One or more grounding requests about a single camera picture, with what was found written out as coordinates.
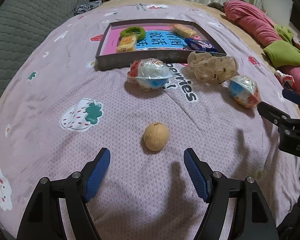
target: green hair tie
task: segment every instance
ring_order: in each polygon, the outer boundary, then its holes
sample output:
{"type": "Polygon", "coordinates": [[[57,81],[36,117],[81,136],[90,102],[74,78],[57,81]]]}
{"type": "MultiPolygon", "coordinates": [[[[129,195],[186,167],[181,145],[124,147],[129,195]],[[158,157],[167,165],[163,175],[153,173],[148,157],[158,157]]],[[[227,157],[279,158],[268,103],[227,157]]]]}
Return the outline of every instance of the green hair tie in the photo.
{"type": "Polygon", "coordinates": [[[134,26],[120,32],[120,38],[131,36],[132,34],[137,37],[137,41],[142,41],[146,37],[144,28],[134,26]]]}

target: red strawberry print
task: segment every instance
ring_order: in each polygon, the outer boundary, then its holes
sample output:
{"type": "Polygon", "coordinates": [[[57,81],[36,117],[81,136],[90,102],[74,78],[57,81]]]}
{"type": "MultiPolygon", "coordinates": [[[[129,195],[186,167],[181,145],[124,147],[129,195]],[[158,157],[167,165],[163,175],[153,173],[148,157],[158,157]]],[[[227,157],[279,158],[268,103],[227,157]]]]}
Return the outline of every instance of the red strawberry print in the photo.
{"type": "Polygon", "coordinates": [[[98,36],[94,36],[90,39],[90,41],[101,41],[103,37],[103,34],[100,34],[98,36]]]}
{"type": "Polygon", "coordinates": [[[250,61],[250,63],[254,66],[261,66],[261,64],[256,60],[256,58],[251,55],[248,57],[248,61],[250,61]]]}
{"type": "Polygon", "coordinates": [[[149,7],[149,9],[165,9],[165,8],[163,8],[163,7],[155,7],[155,6],[151,6],[151,7],[149,7]]]}

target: gray quilted blanket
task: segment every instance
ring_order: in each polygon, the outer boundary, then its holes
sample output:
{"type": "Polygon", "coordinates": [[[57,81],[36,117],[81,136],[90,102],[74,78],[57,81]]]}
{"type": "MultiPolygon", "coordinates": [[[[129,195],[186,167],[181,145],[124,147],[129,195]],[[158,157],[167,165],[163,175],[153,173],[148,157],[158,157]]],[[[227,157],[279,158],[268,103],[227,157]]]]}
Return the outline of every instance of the gray quilted blanket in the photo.
{"type": "Polygon", "coordinates": [[[89,0],[5,0],[0,7],[0,97],[48,34],[89,0]]]}

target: plastic-wrapped egg toy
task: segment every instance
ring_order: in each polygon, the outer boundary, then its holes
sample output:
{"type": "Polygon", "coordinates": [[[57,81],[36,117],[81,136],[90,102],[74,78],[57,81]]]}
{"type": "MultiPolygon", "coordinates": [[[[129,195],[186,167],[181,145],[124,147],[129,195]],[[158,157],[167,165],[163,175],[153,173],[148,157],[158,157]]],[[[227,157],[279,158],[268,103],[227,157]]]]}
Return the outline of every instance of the plastic-wrapped egg toy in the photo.
{"type": "Polygon", "coordinates": [[[127,81],[149,89],[162,88],[173,73],[161,60],[155,58],[135,60],[128,72],[127,81]]]}
{"type": "Polygon", "coordinates": [[[233,99],[243,107],[254,108],[261,102],[257,84],[247,76],[231,78],[229,91],[233,99]]]}

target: green cloth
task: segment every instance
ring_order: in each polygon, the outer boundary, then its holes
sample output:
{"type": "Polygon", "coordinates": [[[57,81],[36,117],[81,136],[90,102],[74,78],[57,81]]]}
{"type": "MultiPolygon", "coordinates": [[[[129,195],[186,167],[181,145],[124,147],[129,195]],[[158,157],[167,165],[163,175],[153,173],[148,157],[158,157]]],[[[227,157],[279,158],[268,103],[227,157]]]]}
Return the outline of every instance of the green cloth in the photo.
{"type": "Polygon", "coordinates": [[[289,42],[290,44],[292,44],[292,39],[294,37],[294,33],[288,27],[284,27],[284,26],[280,26],[278,24],[275,24],[274,25],[274,30],[281,37],[281,39],[283,39],[284,41],[289,42]]]}
{"type": "Polygon", "coordinates": [[[274,41],[268,47],[263,49],[268,55],[275,69],[284,66],[300,67],[300,50],[286,41],[274,41]]]}

